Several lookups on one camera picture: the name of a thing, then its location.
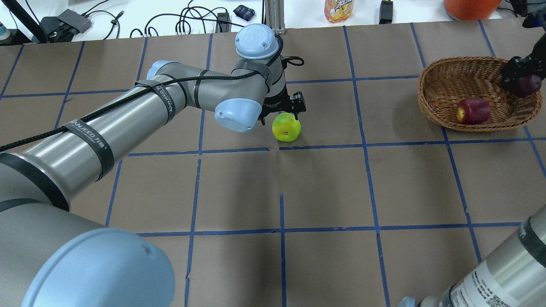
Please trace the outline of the dark red apple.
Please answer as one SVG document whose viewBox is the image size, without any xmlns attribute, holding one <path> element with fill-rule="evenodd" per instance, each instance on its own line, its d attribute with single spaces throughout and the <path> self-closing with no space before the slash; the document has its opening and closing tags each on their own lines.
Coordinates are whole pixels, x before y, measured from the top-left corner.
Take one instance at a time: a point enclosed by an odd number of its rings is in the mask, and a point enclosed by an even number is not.
<svg viewBox="0 0 546 307">
<path fill-rule="evenodd" d="M 521 76 L 513 82 L 511 93 L 519 98 L 526 98 L 538 92 L 542 86 L 542 78 L 536 74 Z"/>
</svg>

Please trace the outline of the green apple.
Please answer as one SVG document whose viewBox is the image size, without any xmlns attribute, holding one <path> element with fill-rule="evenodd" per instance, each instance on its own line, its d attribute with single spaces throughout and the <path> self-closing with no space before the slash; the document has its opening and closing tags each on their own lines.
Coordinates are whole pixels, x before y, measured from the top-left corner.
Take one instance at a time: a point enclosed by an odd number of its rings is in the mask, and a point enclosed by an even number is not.
<svg viewBox="0 0 546 307">
<path fill-rule="evenodd" d="M 294 142 L 300 136 L 302 125 L 292 113 L 280 113 L 275 117 L 271 130 L 278 141 Z"/>
</svg>

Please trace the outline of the red apple with yellow patch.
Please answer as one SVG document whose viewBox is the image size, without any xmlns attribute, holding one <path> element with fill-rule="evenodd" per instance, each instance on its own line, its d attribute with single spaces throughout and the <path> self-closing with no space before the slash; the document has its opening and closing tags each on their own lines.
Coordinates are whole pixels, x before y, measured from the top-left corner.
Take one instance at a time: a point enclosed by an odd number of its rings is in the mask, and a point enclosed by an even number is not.
<svg viewBox="0 0 546 307">
<path fill-rule="evenodd" d="M 464 125 L 482 124 L 488 121 L 491 106 L 488 101 L 478 97 L 466 98 L 457 103 L 456 119 Z"/>
</svg>

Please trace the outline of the wicker basket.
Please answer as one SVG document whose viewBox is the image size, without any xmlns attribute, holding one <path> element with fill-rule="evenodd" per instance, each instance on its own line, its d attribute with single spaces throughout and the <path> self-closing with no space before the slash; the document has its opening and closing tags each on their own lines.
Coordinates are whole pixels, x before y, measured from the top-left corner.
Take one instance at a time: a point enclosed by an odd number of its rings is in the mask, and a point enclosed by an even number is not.
<svg viewBox="0 0 546 307">
<path fill-rule="evenodd" d="M 418 77 L 418 105 L 431 122 L 451 130 L 490 132 L 514 130 L 538 116 L 542 93 L 519 98 L 501 87 L 501 69 L 507 59 L 492 56 L 442 58 L 426 66 Z M 466 98 L 485 99 L 490 116 L 483 124 L 462 124 L 456 118 L 458 103 Z"/>
</svg>

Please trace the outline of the orange round container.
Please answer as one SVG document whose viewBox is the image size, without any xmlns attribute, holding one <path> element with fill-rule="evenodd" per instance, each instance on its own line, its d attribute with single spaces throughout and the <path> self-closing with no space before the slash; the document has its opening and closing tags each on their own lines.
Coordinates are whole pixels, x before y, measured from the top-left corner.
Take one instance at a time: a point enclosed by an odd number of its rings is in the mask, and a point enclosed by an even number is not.
<svg viewBox="0 0 546 307">
<path fill-rule="evenodd" d="M 501 0 L 444 0 L 445 12 L 455 20 L 489 19 Z"/>
</svg>

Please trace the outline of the small dark blue pouch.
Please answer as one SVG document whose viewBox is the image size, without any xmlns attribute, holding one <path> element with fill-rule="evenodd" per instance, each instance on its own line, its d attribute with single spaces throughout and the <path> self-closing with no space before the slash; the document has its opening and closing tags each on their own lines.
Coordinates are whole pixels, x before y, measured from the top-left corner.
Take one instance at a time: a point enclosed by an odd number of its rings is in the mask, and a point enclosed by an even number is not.
<svg viewBox="0 0 546 307">
<path fill-rule="evenodd" d="M 237 17 L 247 22 L 257 15 L 254 9 L 244 5 L 238 5 L 233 9 L 233 12 Z"/>
</svg>

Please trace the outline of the orange drink bottle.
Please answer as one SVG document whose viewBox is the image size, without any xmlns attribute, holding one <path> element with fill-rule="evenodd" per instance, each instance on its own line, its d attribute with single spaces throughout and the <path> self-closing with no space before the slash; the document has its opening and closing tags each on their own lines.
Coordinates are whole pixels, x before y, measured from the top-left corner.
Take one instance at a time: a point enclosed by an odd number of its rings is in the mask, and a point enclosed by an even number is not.
<svg viewBox="0 0 546 307">
<path fill-rule="evenodd" d="M 353 0 L 326 0 L 324 15 L 330 23 L 341 23 L 351 17 L 353 9 Z"/>
</svg>

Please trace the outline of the black power adapter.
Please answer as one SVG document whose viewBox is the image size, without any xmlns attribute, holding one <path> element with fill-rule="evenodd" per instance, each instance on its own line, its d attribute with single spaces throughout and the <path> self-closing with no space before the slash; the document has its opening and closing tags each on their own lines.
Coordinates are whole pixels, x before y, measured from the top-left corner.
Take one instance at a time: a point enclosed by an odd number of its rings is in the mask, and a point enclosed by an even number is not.
<svg viewBox="0 0 546 307">
<path fill-rule="evenodd" d="M 392 2 L 392 0 L 381 0 L 378 24 L 391 24 L 393 20 L 393 12 L 394 2 Z"/>
</svg>

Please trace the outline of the grey usb hub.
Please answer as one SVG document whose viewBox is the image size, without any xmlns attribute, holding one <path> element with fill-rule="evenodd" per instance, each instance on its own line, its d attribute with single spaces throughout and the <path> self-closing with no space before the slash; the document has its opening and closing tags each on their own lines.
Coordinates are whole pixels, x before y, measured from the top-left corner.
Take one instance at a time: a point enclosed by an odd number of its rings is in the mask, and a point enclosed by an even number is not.
<svg viewBox="0 0 546 307">
<path fill-rule="evenodd" d="M 69 25 L 72 29 L 76 29 L 78 33 L 84 33 L 92 26 L 91 21 L 87 17 L 71 9 L 66 9 L 57 16 L 57 19 Z"/>
</svg>

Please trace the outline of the black monitor stand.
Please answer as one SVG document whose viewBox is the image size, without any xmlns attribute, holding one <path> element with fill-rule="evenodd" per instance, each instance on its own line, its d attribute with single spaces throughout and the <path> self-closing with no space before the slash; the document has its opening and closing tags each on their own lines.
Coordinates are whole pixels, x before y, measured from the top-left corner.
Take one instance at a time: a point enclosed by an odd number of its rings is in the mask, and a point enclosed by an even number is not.
<svg viewBox="0 0 546 307">
<path fill-rule="evenodd" d="M 39 17 L 33 8 L 24 8 L 17 0 L 2 0 L 1 7 L 8 10 L 16 22 L 29 31 L 33 43 L 66 42 L 66 23 L 58 15 Z"/>
</svg>

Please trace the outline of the aluminium frame post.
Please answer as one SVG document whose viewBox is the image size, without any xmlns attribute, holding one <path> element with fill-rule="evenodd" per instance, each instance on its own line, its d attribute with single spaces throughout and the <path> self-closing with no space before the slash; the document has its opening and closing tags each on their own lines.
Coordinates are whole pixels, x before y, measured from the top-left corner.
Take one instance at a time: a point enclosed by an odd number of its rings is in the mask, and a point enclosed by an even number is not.
<svg viewBox="0 0 546 307">
<path fill-rule="evenodd" d="M 285 1 L 263 0 L 264 23 L 277 35 L 285 34 Z"/>
</svg>

